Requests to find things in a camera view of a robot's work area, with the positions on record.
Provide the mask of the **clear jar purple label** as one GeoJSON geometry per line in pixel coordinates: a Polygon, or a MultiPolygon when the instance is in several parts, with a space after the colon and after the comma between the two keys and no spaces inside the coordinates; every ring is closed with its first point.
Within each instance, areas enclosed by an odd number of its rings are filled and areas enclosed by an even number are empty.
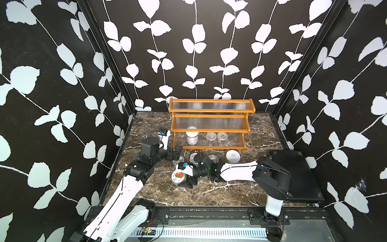
{"type": "Polygon", "coordinates": [[[185,163],[185,160],[184,160],[184,157],[183,156],[179,156],[179,159],[178,160],[173,160],[172,163],[174,166],[177,166],[180,162],[182,163],[185,163]]]}

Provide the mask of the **orange three-tier wooden shelf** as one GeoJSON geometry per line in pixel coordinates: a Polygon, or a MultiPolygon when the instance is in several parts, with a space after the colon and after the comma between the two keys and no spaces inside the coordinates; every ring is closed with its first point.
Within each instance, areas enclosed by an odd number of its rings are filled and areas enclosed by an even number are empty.
{"type": "Polygon", "coordinates": [[[249,114],[256,108],[252,99],[171,99],[168,111],[172,114],[173,145],[177,134],[185,132],[224,132],[240,134],[239,146],[183,146],[184,149],[245,150],[244,135],[251,132],[249,114]]]}

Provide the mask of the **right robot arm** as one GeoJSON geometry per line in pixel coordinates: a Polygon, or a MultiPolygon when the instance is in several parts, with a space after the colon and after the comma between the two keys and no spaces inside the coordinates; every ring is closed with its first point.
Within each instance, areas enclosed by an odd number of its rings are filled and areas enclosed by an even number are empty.
{"type": "Polygon", "coordinates": [[[224,161],[215,163],[209,156],[198,153],[194,160],[198,165],[180,162],[176,165],[176,171],[194,179],[207,177],[216,183],[234,180],[256,182],[267,193],[266,212],[276,217],[281,214],[293,178],[287,169],[272,159],[261,156],[249,163],[232,164],[224,161]]]}

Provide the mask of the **strawberry lid red jar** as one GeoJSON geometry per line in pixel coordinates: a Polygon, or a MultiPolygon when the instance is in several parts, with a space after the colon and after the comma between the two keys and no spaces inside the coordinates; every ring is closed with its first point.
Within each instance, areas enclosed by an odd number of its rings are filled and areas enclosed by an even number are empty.
{"type": "Polygon", "coordinates": [[[175,170],[171,174],[172,183],[177,185],[177,186],[185,185],[186,184],[186,179],[187,179],[187,175],[185,173],[183,173],[183,172],[175,170]]]}

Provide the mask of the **clear tub orange label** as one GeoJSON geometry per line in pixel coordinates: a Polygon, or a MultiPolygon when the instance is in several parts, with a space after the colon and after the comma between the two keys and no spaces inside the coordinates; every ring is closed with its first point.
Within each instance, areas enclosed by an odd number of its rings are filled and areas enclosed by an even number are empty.
{"type": "Polygon", "coordinates": [[[214,163],[218,163],[218,162],[219,162],[219,158],[218,158],[216,155],[209,155],[209,158],[210,158],[214,163]]]}

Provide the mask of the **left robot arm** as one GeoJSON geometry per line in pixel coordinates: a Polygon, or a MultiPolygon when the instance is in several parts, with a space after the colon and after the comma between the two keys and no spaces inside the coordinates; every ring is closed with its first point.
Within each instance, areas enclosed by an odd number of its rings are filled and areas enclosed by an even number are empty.
{"type": "Polygon", "coordinates": [[[141,199],[124,215],[135,195],[154,173],[155,165],[162,160],[178,160],[181,146],[164,149],[156,137],[148,137],[141,144],[141,151],[124,171],[114,194],[86,228],[70,237],[70,242],[124,242],[142,223],[155,215],[155,204],[141,199]]]}

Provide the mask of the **white-lid green label jar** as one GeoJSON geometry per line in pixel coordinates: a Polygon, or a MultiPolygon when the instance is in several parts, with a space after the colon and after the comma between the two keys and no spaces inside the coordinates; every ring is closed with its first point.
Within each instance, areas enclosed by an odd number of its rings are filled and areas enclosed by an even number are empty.
{"type": "Polygon", "coordinates": [[[241,155],[237,150],[229,150],[226,153],[226,160],[228,163],[237,164],[241,160],[241,155]]]}

